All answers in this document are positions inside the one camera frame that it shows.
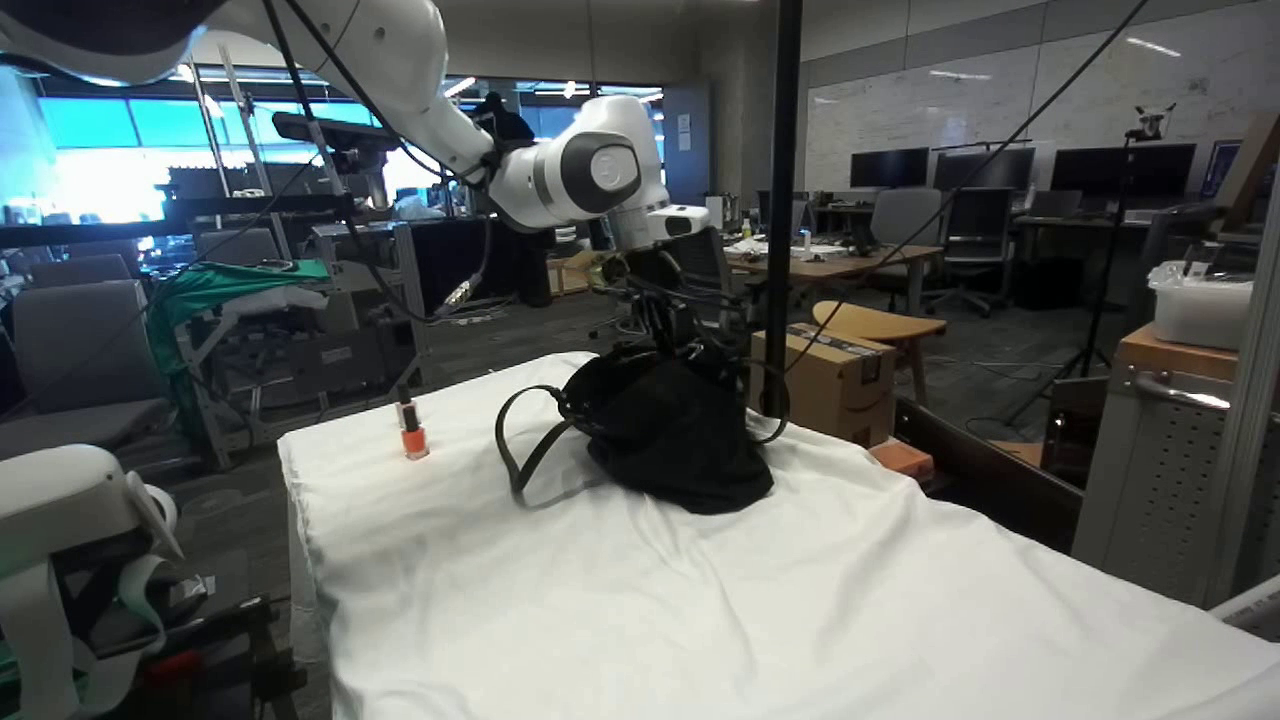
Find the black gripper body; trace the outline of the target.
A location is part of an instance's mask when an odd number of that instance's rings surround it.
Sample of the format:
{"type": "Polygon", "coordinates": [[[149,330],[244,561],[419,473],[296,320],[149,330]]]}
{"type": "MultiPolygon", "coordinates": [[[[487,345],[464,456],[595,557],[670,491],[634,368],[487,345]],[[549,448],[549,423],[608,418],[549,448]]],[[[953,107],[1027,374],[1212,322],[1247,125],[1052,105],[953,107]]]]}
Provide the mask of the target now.
{"type": "Polygon", "coordinates": [[[625,303],[608,322],[615,345],[685,345],[721,322],[725,262],[688,246],[622,253],[600,262],[600,290],[625,303]]]}

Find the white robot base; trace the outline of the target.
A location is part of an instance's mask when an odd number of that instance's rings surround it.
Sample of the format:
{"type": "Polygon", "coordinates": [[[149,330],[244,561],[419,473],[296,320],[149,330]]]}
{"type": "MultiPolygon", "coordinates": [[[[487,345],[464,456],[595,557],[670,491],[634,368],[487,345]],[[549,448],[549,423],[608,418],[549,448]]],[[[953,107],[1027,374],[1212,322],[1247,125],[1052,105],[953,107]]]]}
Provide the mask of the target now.
{"type": "Polygon", "coordinates": [[[0,462],[0,631],[15,669],[6,720],[94,720],[124,705],[135,669],[167,644],[149,595],[164,561],[182,561],[176,500],[110,448],[58,442],[0,462]],[[121,651],[94,644],[74,599],[103,592],[140,629],[121,651]]]}

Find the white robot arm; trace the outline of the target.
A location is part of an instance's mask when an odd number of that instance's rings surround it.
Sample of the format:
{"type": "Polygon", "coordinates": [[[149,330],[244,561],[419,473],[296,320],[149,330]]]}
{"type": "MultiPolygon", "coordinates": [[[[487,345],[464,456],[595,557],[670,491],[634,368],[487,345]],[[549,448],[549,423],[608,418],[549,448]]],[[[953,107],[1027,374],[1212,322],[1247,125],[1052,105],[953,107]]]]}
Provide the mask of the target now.
{"type": "Polygon", "coordinates": [[[513,139],[448,91],[448,20],[433,0],[0,0],[0,45],[89,82],[151,82],[208,26],[276,48],[356,95],[481,191],[508,228],[600,225],[622,254],[708,228],[677,204],[640,99],[591,95],[554,139],[513,139]]]}

